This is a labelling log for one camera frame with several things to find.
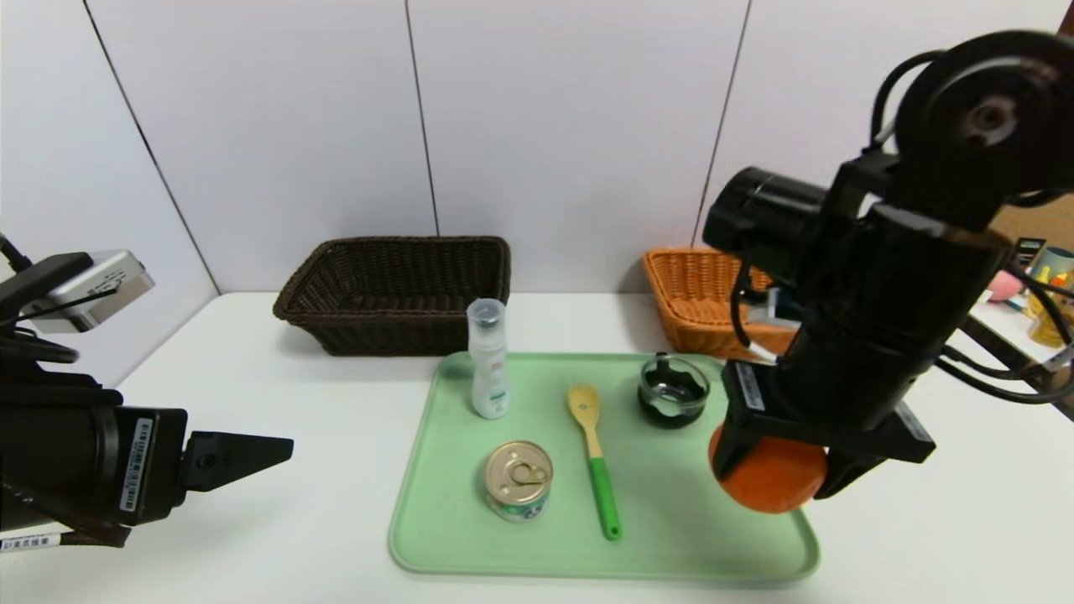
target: light green tray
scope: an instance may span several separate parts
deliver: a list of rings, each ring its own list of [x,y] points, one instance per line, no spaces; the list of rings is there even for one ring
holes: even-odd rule
[[[713,389],[693,425],[647,422],[635,389],[643,355],[512,354],[511,406],[500,419],[469,405],[473,363],[440,363],[392,519],[389,547],[416,573],[782,581],[810,575],[819,546],[801,512],[770,516],[736,504],[712,477],[709,438],[723,420],[721,365],[687,355]],[[606,541],[590,486],[581,429],[567,387],[600,391],[598,433],[623,522]],[[551,456],[548,507],[514,524],[484,503],[481,472],[497,445],[533,441]]]

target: black cable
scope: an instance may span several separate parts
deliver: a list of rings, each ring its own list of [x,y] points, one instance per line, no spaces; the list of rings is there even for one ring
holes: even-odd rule
[[[16,333],[21,333],[23,335],[32,337],[34,340],[39,340],[38,332],[33,331],[32,329],[30,329],[28,327],[16,327],[15,328],[15,332]]]
[[[8,265],[16,273],[21,273],[33,265],[33,262],[23,256],[23,253],[3,233],[0,233],[0,254],[3,254],[4,258],[8,259]]]
[[[1015,275],[1015,278],[1018,279],[1018,281],[1020,281],[1020,282],[1022,282],[1022,283],[1026,283],[1025,281],[1021,279],[1021,277],[1019,277],[1017,275]],[[1048,291],[1050,291],[1053,293],[1058,293],[1060,296],[1065,296],[1066,298],[1074,298],[1074,290],[1063,289],[1063,288],[1061,288],[1059,286],[1051,285],[1050,283],[1042,283],[1042,282],[1039,282],[1039,281],[1035,281],[1035,279],[1030,279],[1030,281],[1032,281],[1034,284],[1036,284],[1037,286],[1040,286],[1041,289],[1046,289],[1046,290],[1048,290]]]
[[[92,302],[93,300],[97,300],[99,298],[104,298],[105,296],[112,296],[113,293],[116,293],[117,291],[119,291],[119,288],[118,287],[114,287],[112,289],[105,289],[104,291],[98,291],[97,293],[91,293],[91,294],[89,294],[89,296],[87,296],[85,298],[79,298],[79,299],[74,300],[72,302],[67,302],[67,303],[63,303],[63,304],[59,304],[57,306],[53,306],[52,308],[45,308],[44,311],[39,311],[37,313],[30,313],[29,315],[23,315],[23,316],[19,316],[19,317],[12,317],[12,318],[10,318],[8,320],[0,321],[0,327],[4,327],[4,326],[8,326],[8,325],[11,325],[11,323],[14,323],[14,322],[18,322],[18,321],[25,321],[26,319],[35,319],[38,317],[43,317],[45,315],[50,315],[53,313],[70,308],[72,306],[77,306],[78,304],[85,304],[86,302]]]
[[[127,542],[127,537],[131,534],[130,527],[89,516],[66,501],[54,499],[31,488],[14,484],[11,480],[0,480],[0,493],[12,498],[16,505],[21,505],[42,516],[47,516],[61,524],[66,524],[68,528],[73,529],[72,532],[86,535],[86,538],[83,538],[75,537],[71,533],[63,533],[64,536],[71,535],[71,540],[68,541],[64,536],[61,536],[60,545],[112,545],[114,547],[122,547]]]
[[[944,53],[945,51],[929,51],[928,53],[915,55],[896,66],[891,70],[891,73],[887,74],[884,83],[876,90],[876,99],[873,101],[872,120],[869,125],[869,144],[862,149],[862,153],[876,150],[884,146],[884,143],[877,141],[876,138],[880,135],[880,131],[884,129],[884,110],[887,107],[887,98],[891,96],[891,90],[899,83],[899,80],[915,67],[932,62]]]
[[[0,337],[0,358],[24,361],[44,361],[49,363],[73,363],[78,360],[78,351],[55,342],[29,337],[27,335],[11,335]]]
[[[940,351],[940,355],[957,363],[962,363],[963,365],[969,366],[970,369],[982,375],[987,375],[988,377],[993,377],[996,379],[1007,379],[1007,380],[1025,379],[1030,373],[1041,369],[1041,365],[1039,363],[1022,368],[1020,370],[1013,370],[1006,368],[1004,369],[990,368],[988,365],[983,365],[977,361],[974,361],[970,357],[966,356],[966,353],[962,353],[961,350],[954,348],[952,346],[944,346],[943,349]]]
[[[745,329],[742,328],[742,314],[739,310],[739,304],[742,301],[742,290],[749,285],[751,285],[750,263],[743,259],[739,265],[739,273],[735,277],[735,288],[731,290],[731,329],[735,330],[735,336],[738,337],[739,343],[746,348],[750,347],[752,342],[750,341],[750,336],[746,335]]]
[[[1008,268],[1006,269],[1006,271],[1012,275],[1014,275],[1015,278],[1020,281],[1022,285],[1029,288],[1030,292],[1041,301],[1041,305],[1044,307],[1044,312],[1047,313],[1048,318],[1050,318],[1056,323],[1056,329],[1059,331],[1059,335],[1060,337],[1062,337],[1063,343],[1070,346],[1071,342],[1074,341],[1074,336],[1072,336],[1071,334],[1070,326],[1068,326],[1066,322],[1063,320],[1062,314],[1059,312],[1059,307],[1056,305],[1056,302],[1047,294],[1047,291],[1050,288],[1050,286],[1044,287],[1045,284],[1042,284],[1036,279],[1033,279],[1029,275],[1018,270],[1016,267]],[[1068,293],[1064,290],[1061,290],[1060,288],[1055,288],[1055,289],[1059,289],[1060,291],[1063,291],[1063,293]],[[1071,361],[1071,373],[1070,376],[1066,378],[1066,384],[1064,384],[1063,386],[1061,386],[1056,390],[1051,390],[1048,392],[1039,392],[1035,394],[1025,394],[1021,392],[1012,392],[1010,390],[1003,390],[1002,388],[997,388],[991,384],[982,382],[981,379],[963,372],[962,370],[958,369],[957,366],[948,363],[943,359],[937,359],[935,365],[942,369],[943,371],[949,373],[954,377],[958,378],[959,380],[968,384],[969,386],[972,386],[973,388],[976,388],[977,390],[981,390],[986,394],[990,394],[992,397],[996,397],[997,399],[1003,399],[1005,401],[1011,401],[1014,403],[1039,405],[1045,403],[1054,403],[1071,394],[1074,394],[1074,361]]]

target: can lid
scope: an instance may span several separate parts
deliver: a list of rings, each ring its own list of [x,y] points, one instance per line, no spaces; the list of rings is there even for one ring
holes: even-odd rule
[[[489,494],[506,505],[539,500],[552,484],[552,460],[528,441],[511,441],[492,451],[484,464]]]

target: small glass cup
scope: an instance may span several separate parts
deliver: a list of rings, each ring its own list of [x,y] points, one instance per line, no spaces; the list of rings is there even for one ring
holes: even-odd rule
[[[1060,316],[1066,321],[1074,323],[1074,303],[1069,298],[1058,294],[1050,296],[1059,308]],[[1063,346],[1063,339],[1059,335],[1059,328],[1043,308],[1033,320],[1033,326],[1029,329],[1029,337],[1039,344],[1051,346],[1053,348],[1061,348]]]
[[[694,363],[657,353],[638,377],[638,404],[662,428],[682,428],[701,416],[711,389],[709,378]]]

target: can label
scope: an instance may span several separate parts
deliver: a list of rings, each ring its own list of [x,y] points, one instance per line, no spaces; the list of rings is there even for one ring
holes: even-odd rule
[[[492,495],[484,495],[484,499],[489,502],[489,507],[504,520],[508,522],[528,522],[545,510],[549,492],[545,491],[545,494],[539,500],[528,504],[499,503]]]
[[[470,353],[476,363],[474,372],[474,411],[485,419],[507,414],[511,397],[507,385],[507,349]]]

